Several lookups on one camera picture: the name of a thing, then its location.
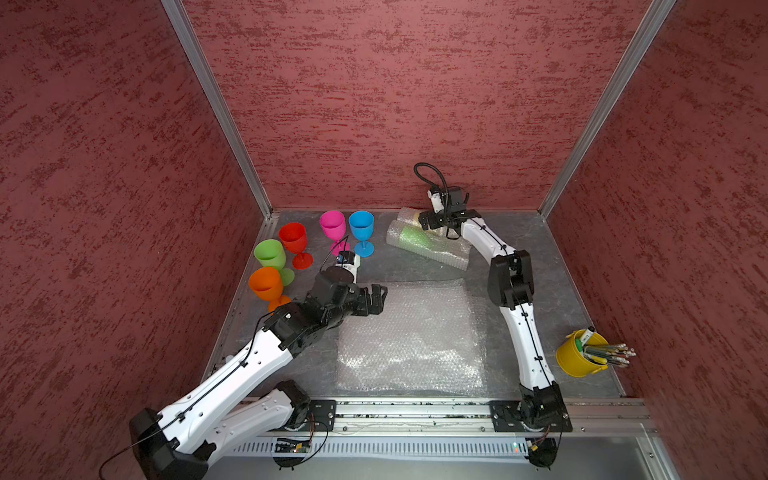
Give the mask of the light green glass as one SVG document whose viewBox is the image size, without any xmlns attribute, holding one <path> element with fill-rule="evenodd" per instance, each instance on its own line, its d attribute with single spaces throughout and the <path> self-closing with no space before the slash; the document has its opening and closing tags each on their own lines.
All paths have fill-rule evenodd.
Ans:
<svg viewBox="0 0 768 480">
<path fill-rule="evenodd" d="M 462 271 L 469 265 L 470 245 L 463 239 L 451 240 L 444 235 L 428 233 L 420 226 L 404 221 L 390 223 L 386 243 Z"/>
</svg>

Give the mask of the orange glass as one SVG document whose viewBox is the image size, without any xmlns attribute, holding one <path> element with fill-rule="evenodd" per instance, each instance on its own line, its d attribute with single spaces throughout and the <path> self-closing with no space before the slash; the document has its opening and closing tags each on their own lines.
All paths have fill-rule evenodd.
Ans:
<svg viewBox="0 0 768 480">
<path fill-rule="evenodd" d="M 261 300 L 268 303 L 269 312 L 292 302 L 291 298 L 284 294 L 280 272 L 274 267 L 262 267 L 255 271 L 249 277 L 248 286 Z"/>
</svg>

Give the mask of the red wine glass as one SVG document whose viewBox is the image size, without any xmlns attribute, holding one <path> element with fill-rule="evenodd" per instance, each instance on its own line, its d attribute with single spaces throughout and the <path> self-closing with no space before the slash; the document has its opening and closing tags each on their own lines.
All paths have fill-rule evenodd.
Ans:
<svg viewBox="0 0 768 480">
<path fill-rule="evenodd" d="M 286 250 L 294 255 L 292 265 L 297 270 L 306 270 L 313 264 L 313 257 L 306 251 L 308 237 L 301 223 L 289 223 L 279 230 L 279 239 Z"/>
</svg>

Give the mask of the blue glass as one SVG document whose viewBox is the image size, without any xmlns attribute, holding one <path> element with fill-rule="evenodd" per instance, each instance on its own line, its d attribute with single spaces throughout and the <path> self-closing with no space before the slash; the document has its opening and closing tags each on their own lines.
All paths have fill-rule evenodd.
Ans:
<svg viewBox="0 0 768 480">
<path fill-rule="evenodd" d="M 356 211 L 349 217 L 351 233 L 357 240 L 354 251 L 359 257 L 370 257 L 375 251 L 374 245 L 370 242 L 374 232 L 374 222 L 373 214 L 368 211 Z"/>
</svg>

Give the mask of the pink glass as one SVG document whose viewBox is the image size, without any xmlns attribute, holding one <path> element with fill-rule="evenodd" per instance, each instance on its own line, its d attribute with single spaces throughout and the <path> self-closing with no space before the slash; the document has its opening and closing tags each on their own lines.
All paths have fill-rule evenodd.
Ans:
<svg viewBox="0 0 768 480">
<path fill-rule="evenodd" d="M 341 211 L 327 211 L 321 215 L 319 222 L 324 234 L 332 241 L 332 255 L 338 256 L 348 249 L 346 217 Z"/>
</svg>

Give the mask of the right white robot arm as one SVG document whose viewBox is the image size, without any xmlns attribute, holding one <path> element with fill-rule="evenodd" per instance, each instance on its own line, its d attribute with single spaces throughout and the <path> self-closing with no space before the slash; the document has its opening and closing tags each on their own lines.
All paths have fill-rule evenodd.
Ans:
<svg viewBox="0 0 768 480">
<path fill-rule="evenodd" d="M 504 317 L 519 367 L 516 418 L 531 431 L 547 429 L 567 410 L 537 331 L 530 254 L 504 242 L 479 213 L 467 209 L 468 196 L 460 188 L 432 185 L 429 199 L 432 209 L 419 214 L 422 229 L 455 232 L 487 261 L 488 297 Z"/>
</svg>

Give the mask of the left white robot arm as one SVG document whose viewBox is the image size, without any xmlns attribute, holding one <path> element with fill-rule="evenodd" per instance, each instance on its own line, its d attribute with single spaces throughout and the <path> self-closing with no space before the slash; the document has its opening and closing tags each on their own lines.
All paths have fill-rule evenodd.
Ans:
<svg viewBox="0 0 768 480">
<path fill-rule="evenodd" d="M 347 317 L 382 313 L 387 293 L 380 284 L 358 286 L 344 267 L 318 273 L 303 301 L 266 314 L 251 340 L 196 389 L 160 411 L 146 408 L 131 419 L 131 449 L 145 477 L 201 479 L 250 437 L 307 424 L 310 398 L 292 380 L 248 406 L 241 402 Z"/>
</svg>

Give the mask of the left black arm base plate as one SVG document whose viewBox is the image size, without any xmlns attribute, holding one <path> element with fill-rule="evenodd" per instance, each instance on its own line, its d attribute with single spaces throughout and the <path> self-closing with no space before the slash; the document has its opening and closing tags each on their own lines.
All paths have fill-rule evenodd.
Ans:
<svg viewBox="0 0 768 480">
<path fill-rule="evenodd" d="M 310 432 L 319 428 L 321 432 L 334 429 L 338 402 L 331 399 L 312 399 L 300 404 L 295 410 L 294 431 Z"/>
</svg>

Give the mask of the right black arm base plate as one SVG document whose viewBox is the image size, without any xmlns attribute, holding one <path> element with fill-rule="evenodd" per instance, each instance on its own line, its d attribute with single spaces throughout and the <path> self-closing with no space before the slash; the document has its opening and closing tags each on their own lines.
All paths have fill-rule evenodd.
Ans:
<svg viewBox="0 0 768 480">
<path fill-rule="evenodd" d="M 570 433 L 573 426 L 561 402 L 534 400 L 496 400 L 489 404 L 490 418 L 497 433 L 543 434 L 547 431 Z"/>
</svg>

